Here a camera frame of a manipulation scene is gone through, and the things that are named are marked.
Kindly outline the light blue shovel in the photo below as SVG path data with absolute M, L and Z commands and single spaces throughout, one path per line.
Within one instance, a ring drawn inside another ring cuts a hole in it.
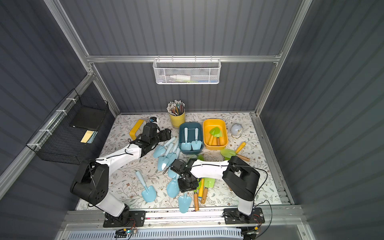
M 199 129 L 195 128 L 195 140 L 191 142 L 192 149 L 194 151 L 199 151 L 202 147 L 202 141 L 199 140 Z
M 182 214 L 187 213 L 191 203 L 192 203 L 192 198 L 188 195 L 187 192 L 183 193 L 183 195 L 179 196 L 178 198 L 179 211 Z
M 142 191 L 142 197 L 145 200 L 145 202 L 147 203 L 154 202 L 157 197 L 157 192 L 155 188 L 153 186 L 149 186 L 149 187 L 147 186 L 147 184 L 144 181 L 143 175 L 140 171 L 136 171 L 135 174 L 138 180 L 140 181 L 140 183 L 142 184 L 142 186 L 144 187 L 144 190 Z
M 190 151 L 192 149 L 192 144 L 190 142 L 188 142 L 188 133 L 189 133 L 189 129 L 188 128 L 184 128 L 184 142 L 181 143 L 181 150 L 182 151 Z

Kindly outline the green shovel wooden handle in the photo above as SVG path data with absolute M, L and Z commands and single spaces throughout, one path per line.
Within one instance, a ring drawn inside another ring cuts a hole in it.
M 214 143 L 214 140 L 216 140 L 216 137 L 214 136 L 215 130 L 219 129 L 219 127 L 214 127 L 213 129 L 210 130 L 210 139 L 209 139 L 209 146 L 212 146 Z

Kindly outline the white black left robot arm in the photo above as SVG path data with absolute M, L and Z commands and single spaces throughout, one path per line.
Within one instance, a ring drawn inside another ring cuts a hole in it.
M 109 177 L 122 166 L 139 160 L 160 142 L 172 143 L 172 131 L 161 130 L 157 123 L 144 125 L 143 133 L 127 146 L 95 160 L 82 161 L 70 192 L 113 217 L 120 217 L 129 207 L 109 192 Z

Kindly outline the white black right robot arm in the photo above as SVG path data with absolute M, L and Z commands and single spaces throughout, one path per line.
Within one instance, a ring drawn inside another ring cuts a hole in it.
M 223 180 L 239 198 L 238 211 L 246 216 L 251 215 L 260 173 L 240 158 L 233 156 L 222 162 L 175 160 L 170 170 L 180 176 L 178 183 L 182 193 L 196 190 L 199 179 Z

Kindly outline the teal storage box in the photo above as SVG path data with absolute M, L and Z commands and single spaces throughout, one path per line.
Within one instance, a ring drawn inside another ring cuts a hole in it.
M 185 138 L 184 138 L 184 128 L 188 128 L 189 129 L 189 133 L 188 133 L 188 142 L 193 142 L 195 140 L 195 128 L 198 128 L 199 129 L 199 140 L 202 141 L 202 147 L 199 151 L 194 151 L 193 149 L 191 149 L 190 151 L 182 151 L 181 150 L 181 143 L 184 142 Z M 201 124 L 197 123 L 197 122 L 186 122 L 186 123 L 183 123 L 182 125 L 180 125 L 180 129 L 179 129 L 179 147 L 180 147 L 180 150 L 183 154 L 185 155 L 198 155 L 200 154 L 202 151 L 203 151 L 203 148 L 204 148 L 204 143 L 203 143 L 203 127 Z

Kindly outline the yellow storage box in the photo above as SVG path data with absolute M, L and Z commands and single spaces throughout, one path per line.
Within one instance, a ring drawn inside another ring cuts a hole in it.
M 212 146 L 209 146 L 210 130 L 214 127 L 219 127 L 222 130 L 223 136 L 221 137 L 221 146 L 217 146 L 217 141 L 214 140 Z M 203 122 L 203 137 L 204 144 L 208 150 L 223 150 L 226 148 L 229 140 L 227 134 L 227 126 L 221 119 L 207 119 Z

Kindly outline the light blue shovel front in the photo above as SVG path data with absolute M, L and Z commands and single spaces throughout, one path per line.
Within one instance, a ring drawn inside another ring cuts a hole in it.
M 179 196 L 178 198 L 179 211 L 182 214 L 187 213 L 191 203 L 192 203 L 192 198 L 188 195 L 187 192 L 183 193 L 183 195 Z

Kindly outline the yellow pencil cup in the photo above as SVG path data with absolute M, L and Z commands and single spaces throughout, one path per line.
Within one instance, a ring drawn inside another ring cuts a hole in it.
M 180 125 L 182 125 L 183 123 L 186 122 L 186 113 L 183 112 L 181 115 L 179 116 L 174 116 L 172 114 L 169 114 L 170 115 L 170 120 L 171 120 L 171 124 L 174 128 L 179 128 Z

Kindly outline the bundle of colored pencils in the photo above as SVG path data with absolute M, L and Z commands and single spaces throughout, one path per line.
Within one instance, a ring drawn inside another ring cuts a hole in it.
M 185 113 L 185 104 L 181 100 L 174 100 L 168 103 L 167 111 L 171 116 L 181 116 Z

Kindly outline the yellow sticky note pad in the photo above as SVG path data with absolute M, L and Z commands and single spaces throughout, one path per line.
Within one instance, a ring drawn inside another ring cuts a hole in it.
M 81 143 L 92 144 L 97 133 L 98 133 L 97 131 L 87 130 L 86 133 L 84 134 L 83 138 L 81 139 Z

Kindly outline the black notebook in basket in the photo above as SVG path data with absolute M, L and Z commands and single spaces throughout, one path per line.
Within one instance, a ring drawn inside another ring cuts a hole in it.
M 71 120 L 70 126 L 89 131 L 97 131 L 105 117 L 105 114 L 105 110 L 82 106 Z

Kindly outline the small green circuit board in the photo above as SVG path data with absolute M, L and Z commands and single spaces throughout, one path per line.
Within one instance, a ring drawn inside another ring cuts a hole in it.
M 114 238 L 130 240 L 137 232 L 137 229 L 119 229 L 115 231 Z

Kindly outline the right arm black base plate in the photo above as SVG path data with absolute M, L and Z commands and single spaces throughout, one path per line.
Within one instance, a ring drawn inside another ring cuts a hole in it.
M 236 224 L 254 224 L 261 225 L 265 223 L 264 213 L 261 208 L 253 208 L 250 215 L 245 215 L 237 208 L 224 209 L 223 217 L 227 225 Z

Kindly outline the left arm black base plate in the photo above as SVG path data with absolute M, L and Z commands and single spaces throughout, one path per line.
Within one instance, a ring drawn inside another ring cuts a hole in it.
M 108 213 L 105 213 L 105 220 L 103 223 L 104 228 L 131 228 L 131 227 L 143 227 L 146 219 L 146 211 L 131 211 L 126 206 L 123 212 L 114 217 Z

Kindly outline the white mesh wall basket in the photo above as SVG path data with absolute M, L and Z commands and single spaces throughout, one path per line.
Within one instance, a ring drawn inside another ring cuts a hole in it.
M 159 85 L 216 85 L 220 82 L 221 68 L 222 63 L 219 59 L 209 59 L 206 62 L 155 59 L 153 62 L 155 80 Z M 191 81 L 174 81 L 170 78 L 171 75 L 191 76 Z

